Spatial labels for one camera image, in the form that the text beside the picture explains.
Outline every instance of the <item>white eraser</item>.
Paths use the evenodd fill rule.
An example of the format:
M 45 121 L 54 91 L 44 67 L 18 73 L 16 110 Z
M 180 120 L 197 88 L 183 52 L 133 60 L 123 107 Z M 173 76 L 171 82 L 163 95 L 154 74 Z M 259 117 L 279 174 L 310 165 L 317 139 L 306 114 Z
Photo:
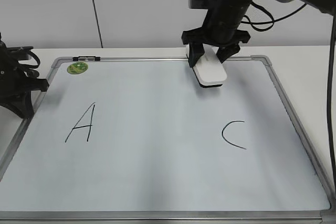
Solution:
M 202 86 L 221 86 L 227 78 L 225 69 L 211 46 L 204 45 L 204 51 L 193 68 L 196 77 Z M 186 53 L 189 58 L 189 45 L 186 46 Z

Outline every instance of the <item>whiteboard frame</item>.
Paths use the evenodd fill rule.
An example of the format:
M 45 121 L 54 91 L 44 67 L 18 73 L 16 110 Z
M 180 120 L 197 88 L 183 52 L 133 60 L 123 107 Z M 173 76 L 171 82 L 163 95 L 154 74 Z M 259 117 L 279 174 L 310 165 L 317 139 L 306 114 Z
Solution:
M 97 63 L 102 62 L 127 62 L 127 61 L 187 61 L 186 57 L 174 57 L 174 58 L 97 58 L 94 56 L 83 57 L 61 57 L 54 61 L 51 66 L 51 70 L 47 76 L 49 83 L 52 83 L 54 76 L 56 75 L 58 68 L 63 63 L 73 62 L 75 58 L 79 61 L 95 61 Z M 336 204 L 335 194 L 332 190 L 332 184 L 326 176 L 326 170 L 322 166 L 320 158 L 317 156 L 316 151 L 304 130 L 302 123 L 300 122 L 290 100 L 288 99 L 274 69 L 267 56 L 250 56 L 250 57 L 230 57 L 228 61 L 260 61 L 264 64 L 278 94 L 279 97 L 296 129 L 301 142 L 310 158 L 313 168 L 315 169 L 325 193 L 330 202 L 331 208 L 323 211 L 95 211 L 95 212 L 21 212 L 21 211 L 0 211 L 0 224 L 13 221 L 15 223 L 29 223 L 35 221 L 53 222 L 62 221 L 74 222 L 74 221 L 90 221 L 105 223 L 147 223 L 148 221 L 169 221 L 178 224 L 185 223 L 203 223 L 215 222 L 215 223 L 321 223 L 321 222 L 336 222 Z M 36 111 L 45 93 L 40 93 L 35 104 L 34 110 Z M 16 150 L 18 149 L 32 119 L 23 120 L 15 133 L 11 143 L 9 144 L 2 159 L 0 159 L 0 181 L 4 173 L 7 170 L 12 158 L 14 157 Z

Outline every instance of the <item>whiteboard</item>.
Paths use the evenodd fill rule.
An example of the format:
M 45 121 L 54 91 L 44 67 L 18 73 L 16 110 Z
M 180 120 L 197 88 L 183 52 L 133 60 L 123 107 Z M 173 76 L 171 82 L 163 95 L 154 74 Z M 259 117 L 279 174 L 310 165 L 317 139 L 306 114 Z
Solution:
M 187 61 L 69 64 L 0 182 L 0 211 L 330 208 L 262 62 L 226 62 L 211 89 Z M 232 121 L 223 135 L 245 150 L 222 137 Z

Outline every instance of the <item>black clamp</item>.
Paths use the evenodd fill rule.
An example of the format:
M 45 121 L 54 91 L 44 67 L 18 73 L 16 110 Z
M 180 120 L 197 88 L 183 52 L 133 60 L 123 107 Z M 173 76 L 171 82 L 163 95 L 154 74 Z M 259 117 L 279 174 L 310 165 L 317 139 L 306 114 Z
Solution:
M 0 34 L 0 106 L 3 106 L 22 119 L 34 115 L 31 92 L 46 92 L 49 83 L 38 79 L 39 58 L 30 50 L 33 47 L 7 48 Z M 34 58 L 36 65 L 21 64 L 19 61 Z
M 184 45 L 189 44 L 189 66 L 192 68 L 196 65 L 200 57 L 204 54 L 203 44 L 218 47 L 217 57 L 223 63 L 229 57 L 240 51 L 239 43 L 248 43 L 251 36 L 247 31 L 236 30 L 232 39 L 225 44 L 219 44 L 206 36 L 204 27 L 216 6 L 217 0 L 189 0 L 190 9 L 207 9 L 207 15 L 202 27 L 182 33 L 182 42 Z

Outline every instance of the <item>white table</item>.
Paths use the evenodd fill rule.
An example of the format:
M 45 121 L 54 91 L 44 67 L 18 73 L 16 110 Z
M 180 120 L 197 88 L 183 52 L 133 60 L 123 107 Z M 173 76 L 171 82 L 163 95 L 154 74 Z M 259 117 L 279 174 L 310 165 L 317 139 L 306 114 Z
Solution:
M 178 57 L 184 55 L 185 49 L 35 49 L 34 52 L 42 61 L 40 76 L 45 77 L 58 57 Z M 325 109 L 329 47 L 243 47 L 239 55 L 266 55 L 270 58 L 331 179 Z M 333 95 L 336 95 L 336 89 L 333 90 Z M 11 112 L 0 108 L 0 157 L 20 122 Z

